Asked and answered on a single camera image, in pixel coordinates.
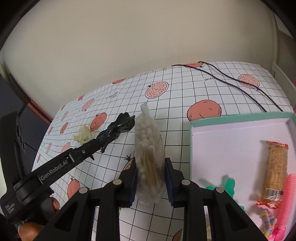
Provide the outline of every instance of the barcode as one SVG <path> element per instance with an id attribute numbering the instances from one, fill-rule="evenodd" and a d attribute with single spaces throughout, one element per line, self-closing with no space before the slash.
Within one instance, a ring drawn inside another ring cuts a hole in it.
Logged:
<path id="1" fill-rule="evenodd" d="M 275 190 L 275 189 L 265 189 L 265 199 L 278 201 L 283 195 L 283 191 Z"/>

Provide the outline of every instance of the screw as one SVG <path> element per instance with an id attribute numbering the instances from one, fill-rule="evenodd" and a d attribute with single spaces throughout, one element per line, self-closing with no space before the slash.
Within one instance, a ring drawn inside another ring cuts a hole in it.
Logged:
<path id="1" fill-rule="evenodd" d="M 80 188 L 79 189 L 79 192 L 81 193 L 81 194 L 84 194 L 84 193 L 87 193 L 87 188 L 86 187 L 83 187 L 83 188 Z"/>
<path id="2" fill-rule="evenodd" d="M 114 181 L 113 181 L 113 184 L 114 185 L 119 185 L 119 184 L 121 184 L 122 183 L 122 180 L 120 180 L 120 179 L 115 179 Z"/>
<path id="3" fill-rule="evenodd" d="M 190 181 L 187 179 L 182 180 L 182 184 L 188 186 L 190 184 Z"/>
<path id="4" fill-rule="evenodd" d="M 224 188 L 222 188 L 222 187 L 216 187 L 216 191 L 218 193 L 222 193 L 222 192 L 224 192 Z"/>

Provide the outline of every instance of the rainbow candy rope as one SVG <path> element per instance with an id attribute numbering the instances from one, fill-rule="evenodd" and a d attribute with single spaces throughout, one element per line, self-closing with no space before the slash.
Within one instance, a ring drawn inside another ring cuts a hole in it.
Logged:
<path id="1" fill-rule="evenodd" d="M 276 224 L 276 218 L 274 217 L 273 213 L 269 210 L 263 210 L 259 217 L 261 218 L 264 224 L 264 231 L 263 234 L 265 237 L 268 237 L 272 234 L 274 230 L 274 226 Z"/>

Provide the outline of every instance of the orange fruit print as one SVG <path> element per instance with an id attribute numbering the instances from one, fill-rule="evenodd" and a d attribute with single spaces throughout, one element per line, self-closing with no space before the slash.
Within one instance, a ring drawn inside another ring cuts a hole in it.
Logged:
<path id="1" fill-rule="evenodd" d="M 70 147 L 71 147 L 71 143 L 70 143 L 70 142 L 67 142 L 67 143 L 63 146 L 63 148 L 61 149 L 61 153 L 63 153 L 64 151 L 70 149 Z"/>
<path id="2" fill-rule="evenodd" d="M 53 126 L 49 129 L 48 135 L 51 133 Z"/>
<path id="3" fill-rule="evenodd" d="M 78 101 L 82 100 L 83 96 L 84 96 L 84 95 L 80 96 L 80 97 L 78 98 Z"/>
<path id="4" fill-rule="evenodd" d="M 198 68 L 198 67 L 201 67 L 203 65 L 203 63 L 200 62 L 200 63 L 186 64 L 186 65 L 193 67 L 193 68 Z"/>
<path id="5" fill-rule="evenodd" d="M 112 82 L 112 84 L 116 85 L 116 84 L 119 84 L 119 83 L 123 82 L 124 80 L 125 79 L 117 80 L 117 81 Z"/>
<path id="6" fill-rule="evenodd" d="M 94 99 L 91 99 L 91 100 L 87 101 L 87 102 L 83 105 L 83 107 L 81 108 L 81 110 L 82 110 L 82 111 L 86 111 L 86 109 L 87 109 L 88 107 L 90 107 L 91 104 L 92 104 L 93 102 L 94 102 Z"/>
<path id="7" fill-rule="evenodd" d="M 65 118 L 66 118 L 66 116 L 67 116 L 67 114 L 69 113 L 69 111 L 66 111 L 65 112 L 65 114 L 62 116 L 62 118 L 61 118 L 61 121 L 63 121 Z"/>
<path id="8" fill-rule="evenodd" d="M 73 195 L 80 189 L 80 183 L 76 179 L 71 178 L 71 182 L 69 183 L 67 187 L 67 196 L 68 199 L 73 197 Z"/>
<path id="9" fill-rule="evenodd" d="M 130 160 L 130 161 L 124 166 L 123 170 L 128 170 L 128 169 L 130 169 L 130 168 L 131 168 L 131 162 L 132 162 L 132 160 Z"/>
<path id="10" fill-rule="evenodd" d="M 90 129 L 91 131 L 95 131 L 96 129 L 100 128 L 100 126 L 105 122 L 107 118 L 107 114 L 105 112 L 97 114 L 96 117 L 91 122 Z"/>
<path id="11" fill-rule="evenodd" d="M 180 241 L 182 235 L 182 230 L 179 230 L 173 237 L 172 241 Z"/>
<path id="12" fill-rule="evenodd" d="M 166 90 L 168 89 L 168 83 L 157 82 L 157 83 L 154 83 L 153 85 L 149 85 L 148 87 L 149 89 L 146 90 L 145 96 L 148 99 L 154 99 L 166 92 Z"/>
<path id="13" fill-rule="evenodd" d="M 37 158 L 37 163 L 40 161 L 40 157 L 41 157 L 41 154 L 39 154 L 39 156 Z"/>
<path id="14" fill-rule="evenodd" d="M 62 128 L 61 128 L 61 130 L 60 130 L 60 134 L 63 134 L 64 133 L 64 131 L 65 131 L 65 129 L 67 128 L 67 126 L 68 126 L 68 122 L 66 122 L 63 126 L 62 126 Z"/>
<path id="15" fill-rule="evenodd" d="M 47 147 L 47 149 L 46 149 L 46 154 L 49 152 L 49 150 L 50 150 L 51 146 L 52 146 L 52 143 L 50 142 L 50 143 L 48 144 L 48 147 Z"/>
<path id="16" fill-rule="evenodd" d="M 221 107 L 215 101 L 201 100 L 192 105 L 187 111 L 187 118 L 195 121 L 203 118 L 221 116 Z"/>
<path id="17" fill-rule="evenodd" d="M 259 87 L 259 81 L 256 79 L 256 78 L 254 78 L 253 76 L 251 76 L 251 75 L 248 75 L 248 74 L 243 74 L 243 75 L 241 75 L 239 78 L 238 78 L 238 80 L 240 80 L 240 81 L 244 81 L 244 82 L 247 82 L 247 83 L 249 83 L 249 84 L 252 84 L 252 85 L 254 85 L 254 86 L 256 86 L 256 87 Z M 247 87 L 247 88 L 249 88 L 249 89 L 255 89 L 256 87 L 254 87 L 254 86 L 251 86 L 251 85 L 248 85 L 248 84 L 246 84 L 246 83 L 240 83 L 242 86 L 244 86 L 244 87 Z"/>

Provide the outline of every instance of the black cable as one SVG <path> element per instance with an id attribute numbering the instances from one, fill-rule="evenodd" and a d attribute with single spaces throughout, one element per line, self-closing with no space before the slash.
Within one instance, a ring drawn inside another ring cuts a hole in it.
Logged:
<path id="1" fill-rule="evenodd" d="M 27 142 L 24 142 L 28 147 L 31 147 Z M 38 152 L 35 148 L 31 147 L 34 151 Z"/>
<path id="2" fill-rule="evenodd" d="M 186 64 L 175 64 L 175 65 L 172 65 L 172 66 L 184 66 L 184 67 L 187 67 L 187 68 L 193 68 L 193 69 L 197 69 L 197 70 L 199 70 L 199 71 L 201 71 L 201 72 L 204 72 L 204 73 L 206 73 L 206 74 L 208 74 L 208 75 L 210 75 L 210 76 L 212 76 L 213 78 L 215 78 L 216 80 L 219 80 L 220 82 L 222 82 L 222 83 L 224 83 L 224 84 L 227 84 L 227 85 L 230 85 L 230 86 L 232 86 L 232 87 L 234 87 L 234 88 L 236 88 L 236 89 L 238 89 L 238 90 L 240 90 L 241 92 L 243 92 L 243 93 L 245 93 L 250 99 L 252 99 L 264 112 L 267 112 L 266 111 L 266 109 L 261 105 L 261 104 L 259 104 L 259 102 L 257 101 L 257 100 L 255 100 L 252 96 L 250 96 L 247 92 L 245 92 L 244 90 L 242 90 L 241 88 L 239 88 L 239 87 L 237 87 L 237 86 L 235 86 L 235 85 L 233 85 L 233 84 L 231 84 L 231 83 L 228 83 L 228 82 L 226 82 L 226 81 L 224 81 L 224 80 L 221 80 L 221 79 L 219 79 L 219 78 L 217 78 L 216 76 L 214 76 L 214 75 L 212 75 L 212 74 L 210 74 L 209 72 L 207 72 L 207 71 L 204 71 L 204 70 L 202 70 L 202 69 L 198 69 L 198 68 L 195 68 L 195 67 L 192 67 L 192 66 L 190 66 L 190 65 L 186 65 Z"/>
<path id="3" fill-rule="evenodd" d="M 249 83 L 247 83 L 247 82 L 244 82 L 244 81 L 241 81 L 241 80 L 238 80 L 238 79 L 235 79 L 235 78 L 233 78 L 233 77 L 231 77 L 231 76 L 229 76 L 229 75 L 227 75 L 227 74 L 225 74 L 225 73 L 223 73 L 221 70 L 219 70 L 217 67 L 215 67 L 214 65 L 212 65 L 212 64 L 210 64 L 210 63 L 207 63 L 207 62 L 204 62 L 204 61 L 199 61 L 198 63 L 204 63 L 204 64 L 207 64 L 207 65 L 210 65 L 210 66 L 212 66 L 212 67 L 214 67 L 218 72 L 220 72 L 221 74 L 223 74 L 223 75 L 225 75 L 226 77 L 228 77 L 228 78 L 230 78 L 230 79 L 232 79 L 232 80 L 235 80 L 235 81 L 237 81 L 237 82 L 240 82 L 240 83 L 246 83 L 246 84 L 248 84 L 248 85 L 251 85 L 251 86 L 253 86 L 253 87 L 255 87 L 256 88 L 256 90 L 259 90 L 259 91 L 261 91 L 280 111 L 283 111 L 278 105 L 277 105 L 277 103 L 276 102 L 274 102 L 273 101 L 273 99 L 269 96 L 269 95 L 267 95 L 262 89 L 260 89 L 259 87 L 257 87 L 257 86 L 255 86 L 255 85 L 252 85 L 252 84 L 249 84 Z"/>
<path id="4" fill-rule="evenodd" d="M 22 108 L 20 109 L 20 111 L 18 112 L 18 117 L 20 118 L 20 116 L 22 115 L 23 111 L 25 110 L 26 105 L 23 105 Z"/>

